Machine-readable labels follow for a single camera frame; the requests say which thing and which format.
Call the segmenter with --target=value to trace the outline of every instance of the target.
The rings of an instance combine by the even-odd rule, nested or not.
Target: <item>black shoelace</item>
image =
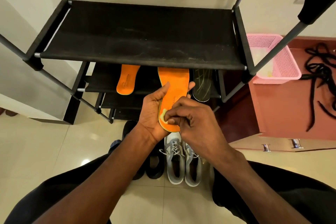
[[[324,49],[325,52],[319,52],[319,49]],[[334,82],[333,76],[332,76],[332,70],[327,65],[336,68],[335,63],[331,63],[329,59],[336,61],[336,56],[331,54],[329,51],[329,48],[324,43],[319,43],[316,45],[316,48],[308,48],[305,50],[308,54],[311,55],[311,57],[306,61],[305,68],[310,72],[310,74],[303,74],[300,78],[300,80],[310,80],[311,79],[311,86],[310,86],[310,111],[311,111],[311,121],[310,124],[306,130],[308,132],[315,124],[315,110],[314,110],[314,94],[315,94],[315,83],[318,78],[320,78],[322,81],[317,86],[317,88],[321,87],[324,84],[328,85],[329,91],[331,94],[334,95],[334,101],[331,104],[331,107],[336,111],[336,84]],[[323,63],[311,63],[309,62],[314,57],[320,57]],[[324,105],[317,101],[319,106],[322,108],[322,110],[329,115],[330,117],[336,119],[336,116],[330,113]]]

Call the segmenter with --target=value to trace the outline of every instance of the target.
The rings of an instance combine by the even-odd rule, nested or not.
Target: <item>shoelace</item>
[[[325,50],[325,52],[319,52],[319,49],[322,48]],[[315,124],[315,110],[314,110],[314,93],[315,93],[315,83],[317,78],[320,78],[322,82],[317,86],[319,88],[320,86],[327,84],[329,91],[331,94],[334,95],[334,101],[331,104],[331,107],[334,111],[336,111],[336,84],[333,80],[332,76],[332,70],[327,66],[331,66],[333,68],[336,68],[335,63],[331,63],[328,59],[333,59],[336,60],[336,56],[331,54],[329,51],[329,48],[326,44],[324,43],[319,43],[316,45],[316,48],[308,48],[305,50],[308,54],[311,55],[311,57],[306,61],[305,63],[305,68],[311,73],[311,74],[303,74],[300,78],[300,80],[310,80],[311,79],[311,87],[310,87],[310,111],[311,111],[311,121],[310,124],[307,128],[307,132],[314,126]],[[311,63],[309,62],[314,58],[314,57],[320,57],[321,60],[324,63]],[[324,105],[320,102],[317,101],[319,106],[322,108],[322,110],[330,117],[336,119],[336,116],[330,113]]]
[[[187,151],[187,149],[186,149],[186,143],[185,143],[185,142],[183,142],[183,149],[184,149],[184,152],[185,152],[186,154],[188,154],[191,158],[198,158],[198,157],[199,157],[199,155],[197,155],[194,151],[192,151],[193,154],[190,155],[190,153],[189,153],[189,152]]]
[[[184,154],[181,153],[181,150],[180,150],[179,146],[180,146],[180,144],[177,141],[172,143],[172,147],[171,147],[170,152],[173,152],[173,156],[177,155],[177,154],[181,154],[182,156],[184,156]],[[162,154],[165,154],[165,155],[168,154],[167,149],[166,149],[166,152],[163,152],[163,149],[159,149],[159,152],[161,152]]]

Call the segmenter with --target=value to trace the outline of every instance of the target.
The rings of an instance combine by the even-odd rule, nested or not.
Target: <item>hand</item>
[[[164,120],[179,125],[182,140],[215,167],[219,161],[227,164],[236,158],[244,158],[226,142],[213,111],[207,105],[181,97],[166,112]]]
[[[159,106],[161,99],[166,95],[169,89],[169,82],[157,91],[145,96],[143,99],[142,109],[139,117],[138,124],[145,127],[155,144],[161,141],[164,137],[168,136],[170,132],[164,130],[159,123]],[[189,82],[188,91],[195,86],[195,82]]]

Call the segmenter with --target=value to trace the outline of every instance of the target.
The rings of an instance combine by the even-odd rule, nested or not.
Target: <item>tile floor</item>
[[[84,96],[89,101],[94,97],[87,93]],[[23,196],[45,179],[105,154],[111,142],[120,139],[124,123],[116,120],[111,125],[82,104],[73,126],[1,115],[0,223]],[[335,152],[243,151],[250,160],[308,175],[333,187]],[[166,175],[157,180],[144,175],[133,181],[121,197],[111,215],[112,223],[244,223],[212,202],[207,174],[196,188],[184,183],[172,185]]]

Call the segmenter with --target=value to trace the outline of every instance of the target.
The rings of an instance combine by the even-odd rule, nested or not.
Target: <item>black shoe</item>
[[[151,151],[147,157],[146,163],[146,174],[150,179],[158,179],[162,176],[165,171],[165,156],[159,151],[159,149],[164,148],[164,140],[162,139],[157,143],[154,149]]]
[[[125,125],[124,125],[124,129],[123,129],[123,135],[122,135],[122,140],[125,139],[125,137],[128,135],[129,132],[131,132],[131,130],[135,127],[135,125],[138,122],[135,120],[128,120]],[[136,175],[134,175],[132,180],[138,180],[140,179],[144,173],[145,173],[145,168],[146,167],[146,161],[141,165],[141,167],[139,168],[139,170],[137,171]]]
[[[210,99],[211,80],[211,69],[194,69],[195,87],[192,89],[192,95],[197,101],[207,102]]]

